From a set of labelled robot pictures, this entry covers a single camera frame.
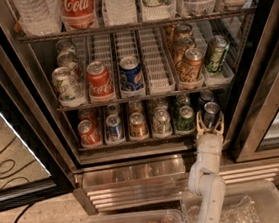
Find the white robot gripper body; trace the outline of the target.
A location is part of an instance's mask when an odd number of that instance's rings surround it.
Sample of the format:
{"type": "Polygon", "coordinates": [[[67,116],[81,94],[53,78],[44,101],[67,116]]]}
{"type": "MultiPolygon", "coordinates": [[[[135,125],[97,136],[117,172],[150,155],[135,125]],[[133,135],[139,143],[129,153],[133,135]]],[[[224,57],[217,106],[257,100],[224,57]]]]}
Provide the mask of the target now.
{"type": "Polygon", "coordinates": [[[205,133],[196,140],[198,156],[203,158],[204,155],[220,156],[223,147],[223,137],[218,134],[205,133]]]}

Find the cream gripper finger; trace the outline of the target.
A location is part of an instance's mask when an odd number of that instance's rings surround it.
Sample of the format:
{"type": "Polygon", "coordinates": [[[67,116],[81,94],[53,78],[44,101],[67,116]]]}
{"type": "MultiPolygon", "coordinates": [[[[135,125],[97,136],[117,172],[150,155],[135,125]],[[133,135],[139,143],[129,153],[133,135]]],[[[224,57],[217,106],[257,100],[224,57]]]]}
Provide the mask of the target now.
{"type": "Polygon", "coordinates": [[[224,128],[225,128],[225,124],[224,124],[224,115],[222,112],[220,112],[218,114],[218,120],[215,122],[215,126],[213,129],[213,133],[218,135],[218,136],[223,136],[224,135],[224,128]]]}
{"type": "Polygon", "coordinates": [[[197,136],[201,137],[203,134],[205,134],[207,127],[203,122],[202,112],[199,111],[196,114],[196,126],[197,126],[197,136]]]}

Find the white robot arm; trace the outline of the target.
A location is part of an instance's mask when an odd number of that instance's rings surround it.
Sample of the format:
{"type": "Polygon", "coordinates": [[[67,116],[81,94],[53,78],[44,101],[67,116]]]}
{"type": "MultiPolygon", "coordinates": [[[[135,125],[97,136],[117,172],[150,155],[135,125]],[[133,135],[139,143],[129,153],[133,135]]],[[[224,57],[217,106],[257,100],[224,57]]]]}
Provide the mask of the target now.
{"type": "Polygon", "coordinates": [[[218,114],[215,126],[210,129],[204,124],[202,112],[196,115],[197,145],[196,161],[190,168],[188,188],[202,197],[196,223],[220,223],[225,197],[225,180],[219,175],[223,147],[224,115],[218,114]]]}

